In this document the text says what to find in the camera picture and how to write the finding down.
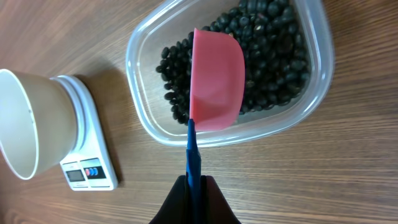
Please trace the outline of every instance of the clear plastic container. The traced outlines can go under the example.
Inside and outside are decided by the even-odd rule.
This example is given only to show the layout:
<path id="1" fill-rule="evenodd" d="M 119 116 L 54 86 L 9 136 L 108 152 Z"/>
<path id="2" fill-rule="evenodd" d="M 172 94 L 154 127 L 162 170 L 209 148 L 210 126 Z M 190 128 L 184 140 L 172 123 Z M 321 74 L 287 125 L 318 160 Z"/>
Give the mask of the clear plastic container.
<path id="1" fill-rule="evenodd" d="M 311 77 L 300 98 L 269 111 L 247 113 L 228 129 L 197 133 L 201 147 L 250 141 L 283 131 L 299 123 L 320 104 L 329 89 L 335 63 L 331 33 L 322 0 L 294 0 L 311 61 Z M 134 30 L 126 54 L 126 70 L 138 117 L 159 142 L 185 146 L 187 127 L 172 117 L 164 100 L 166 90 L 155 72 L 166 46 L 175 45 L 195 27 L 209 25 L 239 0 L 168 0 L 150 13 Z"/>

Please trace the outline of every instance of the pink measuring scoop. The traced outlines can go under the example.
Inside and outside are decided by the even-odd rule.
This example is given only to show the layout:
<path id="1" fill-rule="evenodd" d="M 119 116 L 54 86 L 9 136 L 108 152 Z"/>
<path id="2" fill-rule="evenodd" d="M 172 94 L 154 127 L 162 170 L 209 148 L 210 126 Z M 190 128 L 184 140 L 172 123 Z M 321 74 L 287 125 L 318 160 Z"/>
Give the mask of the pink measuring scoop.
<path id="1" fill-rule="evenodd" d="M 219 131 L 239 115 L 244 91 L 242 49 L 228 34 L 195 29 L 190 118 L 197 131 Z"/>

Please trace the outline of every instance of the white paper cup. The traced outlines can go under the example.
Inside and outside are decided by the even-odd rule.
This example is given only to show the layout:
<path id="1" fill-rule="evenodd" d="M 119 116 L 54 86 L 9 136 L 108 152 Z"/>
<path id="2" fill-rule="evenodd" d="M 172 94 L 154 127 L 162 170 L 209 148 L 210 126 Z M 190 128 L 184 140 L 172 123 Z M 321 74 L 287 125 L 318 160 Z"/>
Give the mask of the white paper cup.
<path id="1" fill-rule="evenodd" d="M 76 137 L 72 102 L 59 83 L 0 70 L 0 148 L 15 175 L 28 180 L 58 164 Z"/>

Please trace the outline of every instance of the white kitchen scale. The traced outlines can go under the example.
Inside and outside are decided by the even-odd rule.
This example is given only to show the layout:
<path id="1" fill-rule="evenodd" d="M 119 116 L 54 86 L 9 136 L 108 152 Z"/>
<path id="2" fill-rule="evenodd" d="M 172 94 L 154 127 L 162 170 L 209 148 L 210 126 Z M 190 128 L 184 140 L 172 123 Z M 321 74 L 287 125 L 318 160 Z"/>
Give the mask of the white kitchen scale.
<path id="1" fill-rule="evenodd" d="M 113 190 L 118 186 L 93 98 L 76 77 L 52 78 L 68 92 L 78 123 L 75 148 L 60 165 L 72 190 Z"/>

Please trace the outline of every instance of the wooden table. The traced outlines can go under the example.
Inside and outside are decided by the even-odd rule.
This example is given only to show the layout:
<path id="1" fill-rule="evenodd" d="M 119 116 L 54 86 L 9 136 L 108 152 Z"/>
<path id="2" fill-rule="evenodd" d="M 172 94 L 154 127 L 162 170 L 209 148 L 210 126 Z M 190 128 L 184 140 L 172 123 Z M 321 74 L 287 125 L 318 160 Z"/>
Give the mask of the wooden table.
<path id="1" fill-rule="evenodd" d="M 21 181 L 1 157 L 0 223 L 148 223 L 157 213 L 185 173 L 185 150 L 142 128 L 124 55 L 159 4 L 0 1 L 0 67 L 84 75 L 121 179 L 113 192 L 73 192 L 59 166 Z M 398 1 L 325 7 L 336 69 L 319 108 L 283 133 L 201 150 L 203 173 L 243 223 L 398 223 Z"/>

